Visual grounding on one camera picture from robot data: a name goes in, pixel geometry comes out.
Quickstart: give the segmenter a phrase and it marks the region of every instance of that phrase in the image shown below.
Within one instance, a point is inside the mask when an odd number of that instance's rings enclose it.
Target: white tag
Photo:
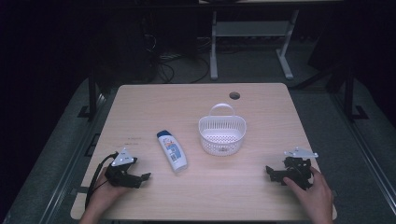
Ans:
[[[119,166],[127,163],[134,162],[134,157],[129,154],[129,152],[124,148],[122,152],[119,153],[117,158],[111,163],[112,166]]]
[[[285,151],[286,156],[293,158],[317,158],[318,153],[310,152],[306,149],[296,147],[293,151]]]

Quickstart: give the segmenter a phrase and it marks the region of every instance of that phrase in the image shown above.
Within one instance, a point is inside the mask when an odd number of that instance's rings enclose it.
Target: wooden table top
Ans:
[[[229,94],[238,92],[233,100]],[[240,150],[228,157],[204,152],[198,121],[213,105],[226,103],[247,123]],[[181,144],[187,170],[173,173],[156,133],[169,131]],[[123,147],[138,158],[133,175],[151,173],[140,189],[119,199],[105,214],[129,220],[305,220],[287,187],[271,182],[265,165],[284,170],[283,154],[311,149],[289,91],[278,83],[168,84],[120,87],[91,163],[81,183],[88,187],[97,165]],[[312,165],[318,168],[315,160]],[[84,212],[79,193],[71,217]]]

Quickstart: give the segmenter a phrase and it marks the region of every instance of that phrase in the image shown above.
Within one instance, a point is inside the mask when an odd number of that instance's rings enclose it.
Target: bottle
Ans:
[[[172,166],[173,171],[178,173],[186,169],[186,156],[175,137],[166,130],[158,132],[157,137],[158,141],[160,141],[160,145],[163,148],[166,158]]]

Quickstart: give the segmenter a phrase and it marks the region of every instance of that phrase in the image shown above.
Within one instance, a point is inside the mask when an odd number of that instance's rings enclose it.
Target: white basket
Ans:
[[[212,116],[213,110],[228,107],[233,111],[231,116]],[[199,120],[199,132],[204,150],[214,156],[230,156],[242,145],[247,130],[244,119],[235,115],[230,105],[218,104],[210,109],[209,116]]]

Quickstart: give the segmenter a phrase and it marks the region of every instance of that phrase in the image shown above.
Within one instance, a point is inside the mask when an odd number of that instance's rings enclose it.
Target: bottle label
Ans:
[[[175,142],[173,142],[171,139],[165,137],[163,139],[163,145],[166,147],[166,151],[171,157],[172,161],[177,161],[178,158],[181,158],[180,150],[178,149]]]

